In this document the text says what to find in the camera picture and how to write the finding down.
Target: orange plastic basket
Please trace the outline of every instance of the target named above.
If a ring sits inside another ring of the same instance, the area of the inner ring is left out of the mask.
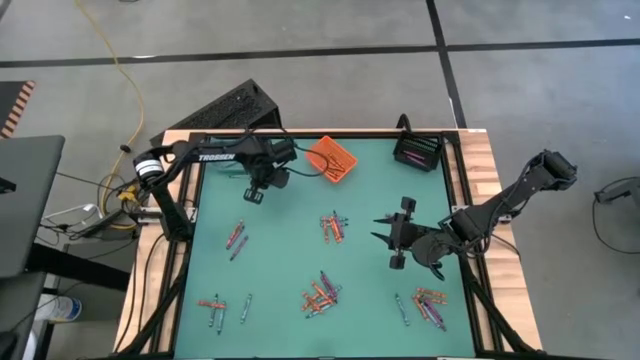
[[[329,169],[324,173],[324,176],[334,184],[340,182],[358,163],[358,159],[328,136],[324,136],[313,144],[311,150],[327,157]],[[308,152],[306,156],[314,168],[319,171],[326,168],[327,162],[321,156],[311,152]]]

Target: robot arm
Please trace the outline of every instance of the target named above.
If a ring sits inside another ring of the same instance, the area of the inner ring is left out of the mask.
[[[174,160],[165,171],[160,158],[169,162],[167,155],[174,155]],[[268,139],[245,135],[238,140],[216,143],[178,141],[138,155],[133,164],[142,190],[153,194],[158,202],[167,240],[190,241],[193,238],[193,225],[184,208],[174,202],[167,188],[188,164],[239,162],[251,179],[244,199],[260,204],[263,193],[259,189],[267,189],[269,185],[277,188],[286,186],[289,173],[282,165],[296,158],[292,141],[282,140],[272,144]]]
[[[489,237],[498,218],[503,215],[516,217],[518,206],[538,191],[566,190],[576,181],[576,167],[560,153],[548,150],[536,155],[525,166],[518,180],[484,204],[458,210],[438,223],[439,228],[411,223],[411,213],[416,201],[402,199],[404,214],[396,213],[376,222],[391,224],[389,236],[373,233],[395,251],[389,266],[404,268],[403,251],[411,251],[419,264],[429,267],[440,280],[444,276],[439,269],[440,258],[451,253],[464,255],[475,245]]]

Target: concrete floor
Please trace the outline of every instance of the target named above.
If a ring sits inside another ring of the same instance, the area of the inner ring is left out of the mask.
[[[421,0],[85,3],[122,56],[435,43]],[[634,1],[436,4],[449,44],[640,37],[640,4]],[[14,0],[0,20],[0,61],[106,56],[71,0]],[[560,150],[579,166],[579,182],[570,191],[537,196],[514,223],[544,348],[559,355],[637,358],[640,263],[597,242],[590,203],[593,191],[607,182],[638,175],[640,48],[450,57],[468,126],[489,129],[503,184],[543,148]],[[146,103],[138,150],[247,78],[278,103],[291,128],[386,127],[402,112],[415,127],[455,126],[436,53],[126,67]],[[36,81],[16,136],[64,135],[61,171],[99,180],[117,145],[135,129],[134,94],[112,66],[0,69],[5,80]],[[130,168],[123,172],[131,175]],[[47,211],[94,198],[93,187],[57,178]],[[617,246],[640,248],[637,212],[624,215],[626,209],[632,207],[624,201],[601,209],[602,233]],[[87,254],[99,253],[104,244],[93,246]],[[130,256],[105,261],[126,263]],[[105,304],[81,288],[76,296],[94,309],[105,307],[112,318],[57,326],[50,359],[103,356],[113,344],[119,304]]]

